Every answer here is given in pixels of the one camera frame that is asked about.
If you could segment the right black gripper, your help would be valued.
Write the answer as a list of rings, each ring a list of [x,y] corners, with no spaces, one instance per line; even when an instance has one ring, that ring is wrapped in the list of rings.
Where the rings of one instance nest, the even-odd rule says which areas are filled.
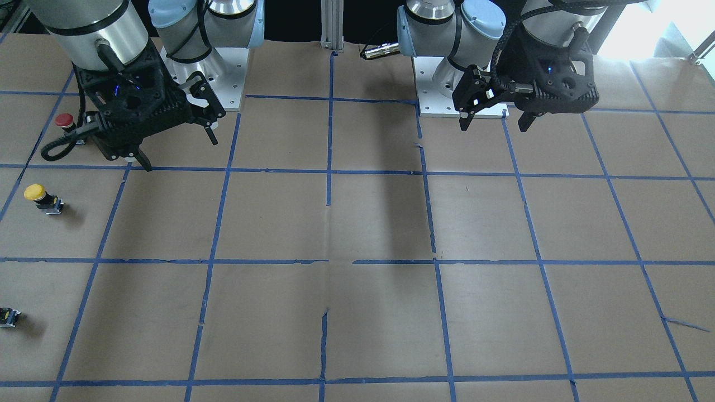
[[[175,82],[152,42],[128,64],[107,42],[97,42],[96,53],[107,71],[78,70],[80,87],[98,109],[89,136],[123,145],[187,123],[202,126],[212,145],[218,144],[212,125],[226,112],[201,71]],[[192,104],[187,94],[208,105]]]

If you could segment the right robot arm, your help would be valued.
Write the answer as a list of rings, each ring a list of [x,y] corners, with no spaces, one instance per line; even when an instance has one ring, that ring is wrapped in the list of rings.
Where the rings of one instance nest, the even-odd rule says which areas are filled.
[[[263,1],[151,1],[158,49],[130,1],[30,1],[73,63],[80,99],[96,109],[61,123],[45,145],[54,162],[92,139],[107,160],[124,158],[151,171],[140,146],[183,124],[201,126],[213,145],[218,119],[239,111],[249,51],[265,39]]]

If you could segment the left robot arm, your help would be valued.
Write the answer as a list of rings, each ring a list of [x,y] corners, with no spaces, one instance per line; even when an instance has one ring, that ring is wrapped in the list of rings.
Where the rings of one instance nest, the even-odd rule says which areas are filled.
[[[397,11],[403,55],[441,57],[465,131],[500,102],[521,110],[521,132],[544,114],[581,114],[600,100],[588,44],[592,28],[625,1],[526,1],[507,16],[492,1],[406,1]]]

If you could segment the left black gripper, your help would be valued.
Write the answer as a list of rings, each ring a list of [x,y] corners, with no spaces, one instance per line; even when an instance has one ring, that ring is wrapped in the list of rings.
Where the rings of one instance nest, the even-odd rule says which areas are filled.
[[[503,49],[497,76],[506,99],[523,112],[518,120],[521,132],[546,113],[580,114],[599,102],[588,30],[580,26],[573,33],[575,38],[566,46],[552,46],[520,25]],[[452,92],[462,131],[475,120],[506,118],[506,103],[499,103],[495,94],[490,97],[491,89],[488,72],[477,65],[465,68]]]

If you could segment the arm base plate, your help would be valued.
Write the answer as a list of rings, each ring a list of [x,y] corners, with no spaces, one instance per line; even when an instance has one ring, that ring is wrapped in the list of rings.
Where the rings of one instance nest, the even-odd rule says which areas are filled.
[[[189,64],[182,64],[166,57],[166,49],[161,49],[168,72],[178,84],[184,84],[190,74],[200,71],[204,74],[217,95],[223,108],[228,112],[239,112],[247,76],[250,49],[219,47],[212,50],[207,58]]]
[[[422,117],[458,118],[452,93],[463,72],[445,57],[414,57],[414,83]]]

